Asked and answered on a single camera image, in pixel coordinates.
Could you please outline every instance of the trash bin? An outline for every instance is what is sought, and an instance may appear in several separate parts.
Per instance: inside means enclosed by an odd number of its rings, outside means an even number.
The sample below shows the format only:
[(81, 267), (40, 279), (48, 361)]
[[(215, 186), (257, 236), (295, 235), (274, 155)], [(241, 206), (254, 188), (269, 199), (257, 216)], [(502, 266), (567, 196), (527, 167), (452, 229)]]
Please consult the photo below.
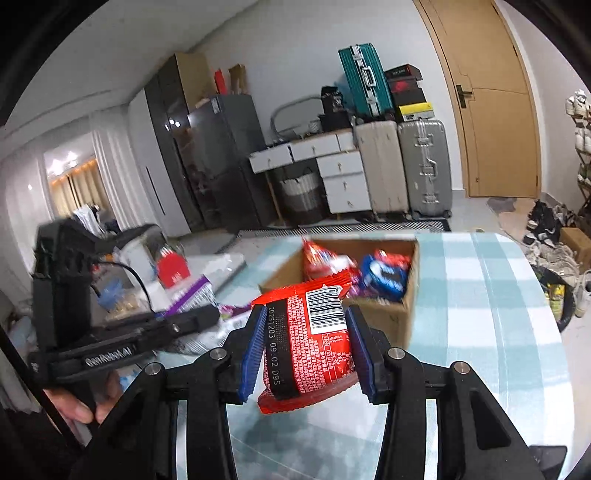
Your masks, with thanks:
[(317, 173), (310, 170), (300, 177), (281, 180), (279, 183), (290, 223), (309, 225), (326, 218), (328, 211)]

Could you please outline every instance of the human hand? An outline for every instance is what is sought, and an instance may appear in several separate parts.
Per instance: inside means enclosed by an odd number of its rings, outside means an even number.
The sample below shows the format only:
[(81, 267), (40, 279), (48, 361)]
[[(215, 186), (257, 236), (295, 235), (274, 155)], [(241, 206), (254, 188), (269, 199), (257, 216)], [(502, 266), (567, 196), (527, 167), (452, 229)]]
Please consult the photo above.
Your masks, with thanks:
[(123, 391), (119, 383), (119, 374), (112, 371), (107, 376), (106, 380), (106, 400), (96, 404), (96, 412), (93, 415), (90, 408), (78, 400), (71, 392), (65, 388), (52, 388), (45, 390), (45, 393), (56, 406), (61, 416), (64, 417), (66, 423), (73, 427), (73, 420), (81, 423), (90, 423), (96, 418), (100, 424), (103, 423), (106, 416), (113, 409)]

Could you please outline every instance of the white curtain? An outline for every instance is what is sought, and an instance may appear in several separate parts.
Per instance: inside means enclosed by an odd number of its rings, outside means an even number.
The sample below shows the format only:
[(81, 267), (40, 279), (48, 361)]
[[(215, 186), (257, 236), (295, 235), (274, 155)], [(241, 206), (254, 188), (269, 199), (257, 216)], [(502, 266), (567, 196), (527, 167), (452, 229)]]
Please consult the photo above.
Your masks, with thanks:
[(0, 166), (0, 289), (17, 303), (30, 296), (37, 226), (54, 218), (43, 152), (28, 144)]
[(100, 175), (121, 229), (158, 223), (129, 141), (126, 109), (119, 106), (90, 115)]

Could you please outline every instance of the cardboard box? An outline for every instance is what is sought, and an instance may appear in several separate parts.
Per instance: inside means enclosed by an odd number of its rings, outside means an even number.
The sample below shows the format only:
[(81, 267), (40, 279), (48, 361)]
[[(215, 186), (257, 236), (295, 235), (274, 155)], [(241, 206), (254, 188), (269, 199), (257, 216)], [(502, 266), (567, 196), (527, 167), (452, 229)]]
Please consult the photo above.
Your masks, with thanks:
[(580, 273), (591, 268), (591, 239), (579, 228), (561, 228), (560, 241), (575, 252)]
[[(392, 346), (408, 348), (412, 331), (412, 316), (415, 292), (418, 281), (418, 243), (411, 240), (334, 240), (312, 239), (318, 245), (328, 248), (333, 252), (348, 255), (358, 264), (363, 257), (373, 254), (376, 249), (382, 249), (387, 253), (409, 255), (413, 261), (408, 275), (407, 291), (402, 298), (402, 303), (382, 305), (372, 299), (344, 299), (343, 306), (359, 305), (365, 320), (370, 327), (382, 330)], [(266, 282), (259, 285), (263, 293), (280, 287), (301, 283), (305, 281), (303, 274), (304, 255), (302, 250), (297, 251)]]

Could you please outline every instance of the purple snack package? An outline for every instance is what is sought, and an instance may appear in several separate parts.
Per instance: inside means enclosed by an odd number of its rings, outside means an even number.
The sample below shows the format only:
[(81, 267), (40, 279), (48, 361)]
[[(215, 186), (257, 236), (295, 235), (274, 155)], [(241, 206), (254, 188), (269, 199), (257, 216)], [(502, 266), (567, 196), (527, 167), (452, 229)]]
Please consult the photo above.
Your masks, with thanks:
[(216, 297), (213, 294), (212, 284), (205, 275), (202, 275), (173, 305), (164, 312), (164, 316), (175, 313), (187, 312), (203, 305), (216, 305)]

